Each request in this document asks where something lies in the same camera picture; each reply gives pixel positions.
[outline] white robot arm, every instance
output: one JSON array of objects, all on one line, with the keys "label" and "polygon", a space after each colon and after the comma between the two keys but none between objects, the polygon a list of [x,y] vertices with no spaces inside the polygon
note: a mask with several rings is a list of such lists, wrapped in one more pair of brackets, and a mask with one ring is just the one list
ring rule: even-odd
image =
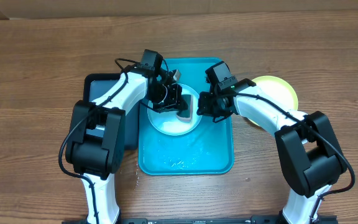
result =
[{"label": "white robot arm", "polygon": [[[180,77],[178,71],[168,73],[167,79],[153,82],[156,74],[154,71],[161,67],[161,62],[155,63],[160,61],[156,56],[158,56],[157,52],[145,51],[141,65],[136,65],[130,71],[121,74],[119,81],[107,93],[93,100],[93,104],[79,101],[74,108],[72,127],[80,117],[90,113],[89,111],[93,109],[92,105],[100,105],[113,93],[118,92],[111,101],[103,105],[103,110],[99,109],[92,122],[84,124],[82,129],[79,128],[67,145],[67,162],[73,164],[75,172],[86,176],[94,183],[93,195],[89,183],[83,180],[89,208],[87,223],[96,224],[96,216],[102,224],[115,224],[119,219],[114,173],[123,157],[124,147],[120,139],[123,139],[122,127],[125,116],[131,108],[143,98],[152,101],[153,109],[159,112],[186,108],[186,104],[180,99],[181,89],[174,84]],[[146,69],[143,67],[150,64],[153,65],[151,66],[153,69],[150,69],[150,66],[146,66]],[[226,118],[233,113],[239,114],[252,119],[275,136],[282,171],[291,187],[288,202],[280,212],[278,222],[313,223],[318,217],[316,208],[319,207],[319,195],[327,192],[332,184],[336,183],[339,175],[346,171],[346,166],[321,142],[318,142],[315,150],[306,153],[303,144],[316,140],[297,121],[288,116],[291,115],[312,126],[340,150],[328,119],[320,112],[307,115],[301,111],[289,110],[280,103],[274,102],[252,81],[245,79],[238,82],[224,62],[212,66],[206,74],[211,90],[200,93],[197,113],[212,116],[214,121],[218,117]],[[173,95],[178,98],[167,101],[171,100],[171,97],[167,96]],[[283,114],[272,104],[261,99],[273,102],[288,113]],[[93,215],[95,214],[93,196],[98,208],[96,215]]]}]

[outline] white plate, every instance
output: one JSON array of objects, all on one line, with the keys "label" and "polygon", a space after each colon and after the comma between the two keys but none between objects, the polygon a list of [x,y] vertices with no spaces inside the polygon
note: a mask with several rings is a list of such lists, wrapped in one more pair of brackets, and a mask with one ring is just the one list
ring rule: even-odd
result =
[{"label": "white plate", "polygon": [[[150,109],[147,109],[147,115],[152,125],[161,133],[171,136],[179,136],[182,134],[189,133],[191,130],[196,128],[198,123],[200,123],[202,117],[197,115],[198,98],[200,97],[198,93],[188,85],[179,85],[182,87],[182,95],[191,95],[193,99],[193,114],[189,123],[180,121],[177,118],[177,111],[157,113]],[[151,101],[149,101],[149,107],[153,107]]]}]

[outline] round plate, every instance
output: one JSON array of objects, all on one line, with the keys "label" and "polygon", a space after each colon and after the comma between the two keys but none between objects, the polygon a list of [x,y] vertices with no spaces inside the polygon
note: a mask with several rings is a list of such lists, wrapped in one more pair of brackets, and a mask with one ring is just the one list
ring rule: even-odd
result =
[{"label": "round plate", "polygon": [[266,75],[254,78],[252,81],[268,94],[268,96],[273,98],[273,100],[281,103],[287,108],[294,110],[298,109],[298,97],[295,90],[285,80]]},{"label": "round plate", "polygon": [[[182,134],[189,133],[198,125],[198,123],[200,123],[202,117],[197,115],[198,98],[200,97],[198,93],[188,85],[179,85],[181,85],[182,87],[182,95],[191,95],[193,100],[192,117],[189,123],[180,121],[177,118],[177,111],[157,113],[150,109],[147,109],[147,115],[152,125],[161,133],[171,136],[179,136]],[[149,101],[148,105],[149,107],[153,107],[151,101]]]}]

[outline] wooden surface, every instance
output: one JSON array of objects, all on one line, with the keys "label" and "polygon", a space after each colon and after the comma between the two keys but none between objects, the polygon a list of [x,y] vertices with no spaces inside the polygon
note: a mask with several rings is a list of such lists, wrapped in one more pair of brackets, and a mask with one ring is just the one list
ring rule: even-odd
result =
[{"label": "wooden surface", "polygon": [[[60,223],[88,211],[58,148],[87,74],[118,72],[117,57],[219,57],[238,79],[288,81],[299,110],[328,115],[357,182],[321,213],[358,223],[358,11],[0,21],[0,223]],[[233,117],[236,161],[224,175],[148,176],[127,153],[116,175],[123,217],[276,214],[289,187],[273,137]],[[349,182],[342,175],[335,188]]]}]

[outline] yellow plate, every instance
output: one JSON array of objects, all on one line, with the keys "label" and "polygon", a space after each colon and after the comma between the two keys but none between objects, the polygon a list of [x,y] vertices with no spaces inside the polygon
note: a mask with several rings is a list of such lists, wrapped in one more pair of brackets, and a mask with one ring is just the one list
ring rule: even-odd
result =
[{"label": "yellow plate", "polygon": [[298,97],[292,86],[285,80],[270,75],[261,76],[252,80],[273,100],[281,103],[287,108],[298,110]]}]

